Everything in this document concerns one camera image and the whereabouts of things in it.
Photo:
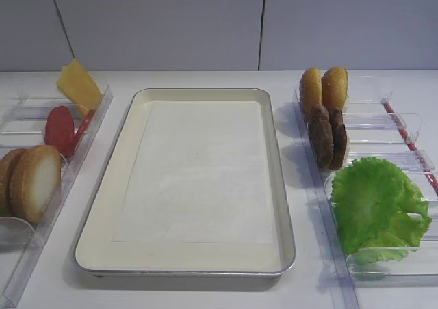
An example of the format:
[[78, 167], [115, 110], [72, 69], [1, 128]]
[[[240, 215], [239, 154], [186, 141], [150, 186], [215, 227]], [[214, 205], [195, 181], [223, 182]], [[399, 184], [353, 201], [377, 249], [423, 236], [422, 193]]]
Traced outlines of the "cut bread bun slice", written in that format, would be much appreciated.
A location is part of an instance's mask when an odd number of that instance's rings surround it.
[[10, 179], [13, 213], [31, 224], [39, 223], [60, 181], [61, 157], [54, 146], [40, 145], [25, 150]]

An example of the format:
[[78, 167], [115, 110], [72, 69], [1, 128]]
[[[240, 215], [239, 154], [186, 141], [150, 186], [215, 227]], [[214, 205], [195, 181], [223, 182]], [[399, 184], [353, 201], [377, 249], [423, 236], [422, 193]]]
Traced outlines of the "left brown meat patty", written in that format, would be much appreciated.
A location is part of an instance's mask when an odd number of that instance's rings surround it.
[[309, 136], [318, 167], [328, 168], [333, 159], [334, 143], [329, 113], [321, 104], [311, 108]]

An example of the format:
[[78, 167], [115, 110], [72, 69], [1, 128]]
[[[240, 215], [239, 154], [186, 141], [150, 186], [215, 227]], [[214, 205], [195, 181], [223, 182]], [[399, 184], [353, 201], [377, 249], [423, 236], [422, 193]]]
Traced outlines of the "brown meat patty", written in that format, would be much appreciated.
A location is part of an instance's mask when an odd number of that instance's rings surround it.
[[348, 143], [342, 111], [338, 108], [328, 109], [328, 121], [331, 125], [333, 136], [333, 158], [328, 168], [330, 170], [339, 170], [344, 162]]
[[333, 159], [334, 143], [329, 113], [321, 104], [311, 108], [309, 136], [318, 167], [328, 168]]

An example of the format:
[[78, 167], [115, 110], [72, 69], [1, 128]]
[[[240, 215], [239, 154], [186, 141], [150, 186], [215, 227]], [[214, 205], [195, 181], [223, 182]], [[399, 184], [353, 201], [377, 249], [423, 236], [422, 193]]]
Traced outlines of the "right brown meat patty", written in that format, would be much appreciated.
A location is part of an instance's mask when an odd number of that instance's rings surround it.
[[342, 111], [338, 108], [328, 109], [328, 121], [331, 125], [333, 136], [333, 158], [328, 168], [330, 170], [339, 170], [344, 162], [348, 143]]

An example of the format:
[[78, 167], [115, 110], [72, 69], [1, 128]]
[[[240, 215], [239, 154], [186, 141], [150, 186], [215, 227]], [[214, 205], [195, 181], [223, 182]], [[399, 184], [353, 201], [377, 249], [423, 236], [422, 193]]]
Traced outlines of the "red tomato slice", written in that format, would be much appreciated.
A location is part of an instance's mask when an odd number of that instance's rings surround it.
[[52, 109], [46, 120], [45, 144], [54, 146], [64, 157], [70, 157], [74, 136], [74, 120], [69, 108], [61, 105]]
[[80, 127], [77, 129], [77, 132], [75, 133], [73, 139], [71, 140], [70, 144], [67, 146], [67, 149], [64, 152], [64, 156], [66, 158], [69, 158], [74, 155], [76, 147], [78, 146], [79, 142], [81, 141], [81, 138], [87, 131], [93, 117], [95, 114], [95, 110], [90, 109], [84, 118], [83, 122], [81, 123]]

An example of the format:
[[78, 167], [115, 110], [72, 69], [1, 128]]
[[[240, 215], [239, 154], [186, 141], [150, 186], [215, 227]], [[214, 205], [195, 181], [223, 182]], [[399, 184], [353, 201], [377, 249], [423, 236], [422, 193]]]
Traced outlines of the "yellow cheese slice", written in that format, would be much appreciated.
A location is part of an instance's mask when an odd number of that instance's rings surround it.
[[85, 118], [90, 110], [97, 109], [103, 96], [94, 79], [77, 59], [73, 59], [67, 66], [62, 66], [57, 87], [75, 104], [82, 118]]

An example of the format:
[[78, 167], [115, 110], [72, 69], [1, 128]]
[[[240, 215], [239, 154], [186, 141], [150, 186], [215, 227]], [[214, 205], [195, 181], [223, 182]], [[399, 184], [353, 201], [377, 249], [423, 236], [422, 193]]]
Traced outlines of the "brown bread bun half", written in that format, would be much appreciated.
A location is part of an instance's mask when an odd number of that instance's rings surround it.
[[0, 201], [1, 201], [1, 216], [12, 216], [12, 209], [10, 206], [10, 179], [12, 177], [12, 173], [18, 164], [21, 156], [26, 152], [24, 148], [17, 148], [9, 151], [2, 159], [1, 159], [1, 193], [0, 193]]

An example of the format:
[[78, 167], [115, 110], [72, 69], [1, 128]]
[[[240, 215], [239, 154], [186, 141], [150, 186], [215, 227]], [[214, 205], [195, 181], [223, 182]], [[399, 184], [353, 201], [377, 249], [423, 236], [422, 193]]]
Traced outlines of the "white parchment paper sheet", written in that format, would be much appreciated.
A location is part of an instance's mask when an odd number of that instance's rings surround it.
[[271, 187], [261, 107], [150, 104], [113, 239], [271, 243]]

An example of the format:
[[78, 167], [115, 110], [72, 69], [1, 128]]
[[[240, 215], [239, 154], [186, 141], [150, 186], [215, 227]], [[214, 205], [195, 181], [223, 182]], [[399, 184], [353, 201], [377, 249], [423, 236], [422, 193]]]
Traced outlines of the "cream metal baking tray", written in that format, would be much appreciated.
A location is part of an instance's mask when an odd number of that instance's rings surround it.
[[[149, 106], [155, 101], [259, 103], [272, 196], [274, 239], [271, 243], [122, 242], [113, 239], [136, 153], [151, 113]], [[295, 256], [269, 94], [257, 88], [149, 88], [137, 92], [126, 112], [79, 235], [75, 247], [77, 264], [96, 274], [270, 278], [287, 271]]]

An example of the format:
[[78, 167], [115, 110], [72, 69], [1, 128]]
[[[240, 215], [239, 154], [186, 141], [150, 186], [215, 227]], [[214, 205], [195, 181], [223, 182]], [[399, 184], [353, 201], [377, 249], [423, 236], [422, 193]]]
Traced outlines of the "left bun top half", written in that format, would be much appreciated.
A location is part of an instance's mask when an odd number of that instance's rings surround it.
[[317, 68], [304, 71], [300, 79], [300, 101], [307, 117], [313, 107], [322, 104], [322, 75]]

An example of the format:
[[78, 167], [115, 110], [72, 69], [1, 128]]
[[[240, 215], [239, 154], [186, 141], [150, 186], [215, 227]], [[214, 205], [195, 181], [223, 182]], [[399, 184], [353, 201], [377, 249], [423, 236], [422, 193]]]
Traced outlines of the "right bun top half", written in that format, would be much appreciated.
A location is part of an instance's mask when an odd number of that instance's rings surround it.
[[348, 71], [332, 67], [322, 76], [322, 102], [325, 107], [343, 109], [348, 95]]

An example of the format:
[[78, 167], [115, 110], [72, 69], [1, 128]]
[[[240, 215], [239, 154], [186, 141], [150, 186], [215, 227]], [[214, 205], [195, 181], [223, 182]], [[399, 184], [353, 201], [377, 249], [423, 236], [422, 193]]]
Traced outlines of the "right clear acrylic rack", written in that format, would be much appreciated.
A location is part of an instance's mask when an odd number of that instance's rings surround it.
[[[313, 187], [307, 190], [307, 195], [317, 204], [325, 227], [330, 249], [325, 261], [333, 277], [334, 288], [331, 292], [335, 308], [359, 308], [358, 288], [437, 285], [437, 193], [427, 181], [414, 152], [408, 149], [391, 116], [385, 111], [382, 105], [384, 99], [389, 101], [388, 96], [380, 95], [373, 95], [368, 100], [346, 101], [343, 121], [349, 137], [349, 148], [345, 153], [343, 166], [347, 167], [363, 157], [378, 157], [396, 164], [422, 191], [425, 201], [429, 203], [428, 212], [432, 223], [420, 246], [409, 250], [403, 260], [360, 265], [353, 256], [344, 255], [340, 247], [336, 231], [337, 222], [330, 199], [336, 172], [317, 167], [300, 94], [298, 90], [294, 91], [294, 113], [313, 182]], [[398, 114], [404, 123], [407, 118], [422, 122], [422, 117], [416, 113]], [[437, 178], [437, 168], [423, 150], [420, 153], [426, 155], [427, 163]]]

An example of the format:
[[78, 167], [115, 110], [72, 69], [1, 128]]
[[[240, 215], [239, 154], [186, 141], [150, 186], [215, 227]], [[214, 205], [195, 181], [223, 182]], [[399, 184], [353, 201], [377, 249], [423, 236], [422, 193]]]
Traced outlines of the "clear acrylic rack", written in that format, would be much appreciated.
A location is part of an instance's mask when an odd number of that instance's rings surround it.
[[61, 183], [46, 205], [42, 221], [30, 224], [15, 217], [1, 218], [2, 308], [17, 307], [112, 99], [113, 95], [107, 85], [90, 126], [81, 136], [73, 157], [62, 159]]
[[[409, 250], [403, 260], [360, 265], [353, 256], [344, 255], [340, 247], [336, 231], [337, 222], [330, 199], [336, 172], [317, 167], [300, 94], [298, 90], [294, 91], [294, 113], [313, 182], [313, 187], [307, 190], [307, 195], [317, 204], [325, 227], [330, 249], [325, 261], [333, 277], [334, 288], [331, 292], [335, 308], [359, 308], [358, 288], [437, 285], [437, 193], [427, 181], [414, 152], [408, 149], [391, 116], [385, 111], [382, 105], [384, 99], [389, 101], [388, 96], [380, 95], [373, 95], [368, 100], [346, 101], [343, 121], [349, 137], [349, 148], [345, 153], [343, 166], [347, 167], [363, 157], [378, 157], [396, 164], [422, 191], [425, 201], [429, 203], [428, 212], [432, 223], [420, 246]], [[422, 122], [422, 117], [416, 113], [398, 114], [404, 123], [407, 118]], [[437, 178], [437, 168], [423, 150], [420, 153], [426, 155], [427, 163]]]

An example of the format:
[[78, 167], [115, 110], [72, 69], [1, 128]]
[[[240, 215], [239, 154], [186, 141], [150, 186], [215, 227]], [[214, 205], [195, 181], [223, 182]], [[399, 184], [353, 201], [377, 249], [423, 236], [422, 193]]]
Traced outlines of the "left clear acrylic rack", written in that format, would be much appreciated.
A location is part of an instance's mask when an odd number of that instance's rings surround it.
[[17, 307], [112, 99], [113, 95], [107, 85], [90, 126], [81, 136], [73, 157], [62, 159], [61, 183], [46, 205], [42, 221], [30, 224], [15, 217], [1, 218], [2, 308]]

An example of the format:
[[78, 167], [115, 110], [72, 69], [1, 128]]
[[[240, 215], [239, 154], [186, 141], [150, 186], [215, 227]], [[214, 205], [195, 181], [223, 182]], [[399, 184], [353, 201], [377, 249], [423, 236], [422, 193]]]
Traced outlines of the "red rack rail strip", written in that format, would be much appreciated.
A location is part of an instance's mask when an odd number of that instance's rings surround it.
[[408, 149], [411, 152], [414, 152], [417, 162], [422, 166], [422, 171], [425, 174], [427, 181], [429, 182], [430, 186], [433, 188], [434, 192], [437, 193], [437, 178], [433, 174], [430, 165], [427, 163], [426, 155], [420, 153], [420, 150], [417, 148], [415, 142], [412, 140], [411, 136], [409, 135], [405, 123], [402, 121], [400, 115], [393, 110], [389, 101], [386, 99], [382, 100], [382, 105], [385, 108], [385, 111], [391, 116], [392, 120], [394, 121], [394, 124], [397, 126], [398, 132], [403, 138], [404, 143], [407, 145]]

